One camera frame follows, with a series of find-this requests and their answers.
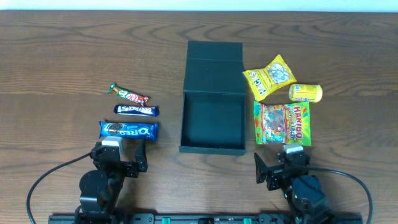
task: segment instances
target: yellow can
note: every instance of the yellow can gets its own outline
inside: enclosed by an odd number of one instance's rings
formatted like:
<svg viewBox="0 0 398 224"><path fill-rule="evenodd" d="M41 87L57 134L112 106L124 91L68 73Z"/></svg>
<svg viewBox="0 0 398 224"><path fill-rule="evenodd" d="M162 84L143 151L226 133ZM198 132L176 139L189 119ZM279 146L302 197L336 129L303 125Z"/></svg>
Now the yellow can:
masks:
<svg viewBox="0 0 398 224"><path fill-rule="evenodd" d="M289 98L292 101L317 103L322 99L320 85L293 84L289 89Z"/></svg>

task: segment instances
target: yellow packet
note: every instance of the yellow packet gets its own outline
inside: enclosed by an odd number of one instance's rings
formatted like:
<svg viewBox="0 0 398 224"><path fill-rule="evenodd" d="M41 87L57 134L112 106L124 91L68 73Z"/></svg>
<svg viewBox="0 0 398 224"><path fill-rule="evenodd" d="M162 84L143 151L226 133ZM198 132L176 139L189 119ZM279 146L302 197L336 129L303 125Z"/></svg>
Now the yellow packet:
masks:
<svg viewBox="0 0 398 224"><path fill-rule="evenodd" d="M256 101L261 101L275 90L297 81L280 55L267 67L247 70L243 75L248 80Z"/></svg>

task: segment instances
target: box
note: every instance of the box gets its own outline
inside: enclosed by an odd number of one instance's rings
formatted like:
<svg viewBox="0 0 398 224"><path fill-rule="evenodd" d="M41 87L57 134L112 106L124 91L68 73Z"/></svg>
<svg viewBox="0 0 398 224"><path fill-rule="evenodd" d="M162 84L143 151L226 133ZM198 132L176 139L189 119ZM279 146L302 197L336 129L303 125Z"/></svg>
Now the box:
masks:
<svg viewBox="0 0 398 224"><path fill-rule="evenodd" d="M246 152L242 43L188 41L180 152Z"/></svg>

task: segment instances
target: wire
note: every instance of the wire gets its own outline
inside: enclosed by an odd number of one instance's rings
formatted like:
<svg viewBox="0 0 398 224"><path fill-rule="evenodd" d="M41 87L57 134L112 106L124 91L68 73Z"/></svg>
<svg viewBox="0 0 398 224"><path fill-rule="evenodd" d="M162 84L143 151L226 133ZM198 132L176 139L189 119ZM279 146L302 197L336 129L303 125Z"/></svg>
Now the wire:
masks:
<svg viewBox="0 0 398 224"><path fill-rule="evenodd" d="M74 162L76 162L76 161L79 161L79 160L81 160L81 159L84 159L84 158L86 158L87 156L89 156L90 154L91 154L91 153L89 152L89 153L87 153L87 154L85 154L85 155L83 155L83 156L80 156L80 157L77 158L77 159L74 159L74 160L72 160L72 161L66 162L66 163L61 164L61 165L59 165L59 166L57 166L57 167L54 167L53 169L50 169L49 171L47 171L45 174L43 174L40 178L38 178L38 179L36 180L36 182L33 184L32 188L30 188L30 191L29 191L29 193L27 194L27 198L26 198L26 210L27 210L27 215L29 216L30 222L31 222L32 224L36 224L36 222L35 222L35 219L33 218L32 210L30 209L30 198L32 197L33 190L34 190L34 189L36 188L36 186L40 183L40 181L42 181L42 180L44 179L44 177L48 176L49 174L51 174L52 172L56 171L57 169L62 168L62 167L64 167L64 166L67 166L67 165L69 165L69 164L72 164L72 163L74 163Z"/></svg>
<svg viewBox="0 0 398 224"><path fill-rule="evenodd" d="M362 182L361 180L359 180L358 178L356 178L355 176L353 176L351 174L347 174L347 173L344 173L344 172L338 171L338 170L323 169L323 168L316 168L316 167L305 167L305 166L299 166L299 165L295 165L295 164L290 164L290 165L300 168L300 169L305 169L305 170L312 170L312 171L319 171L319 172L330 172L332 174L339 174L339 175L343 175L345 177L349 177L349 178L357 181L357 183L359 183L363 187L363 189L366 192L366 195L368 196L369 214L368 214L368 221L366 223L370 224L370 222L372 220L372 213L373 213L373 201L372 201L372 195L371 195L368 187L364 184L364 182Z"/></svg>

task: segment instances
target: blue oreo wrapper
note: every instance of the blue oreo wrapper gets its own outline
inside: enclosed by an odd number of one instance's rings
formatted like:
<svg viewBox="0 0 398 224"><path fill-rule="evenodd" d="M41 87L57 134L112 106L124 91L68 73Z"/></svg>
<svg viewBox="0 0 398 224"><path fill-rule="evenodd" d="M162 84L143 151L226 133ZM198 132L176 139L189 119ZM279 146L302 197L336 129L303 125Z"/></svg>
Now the blue oreo wrapper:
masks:
<svg viewBox="0 0 398 224"><path fill-rule="evenodd" d="M156 106L124 106L116 105L113 109L116 114L136 116L157 116L159 109Z"/></svg>
<svg viewBox="0 0 398 224"><path fill-rule="evenodd" d="M100 121L101 133L99 138L104 136L117 136L129 139L149 139L156 141L159 124L144 123L107 123Z"/></svg>

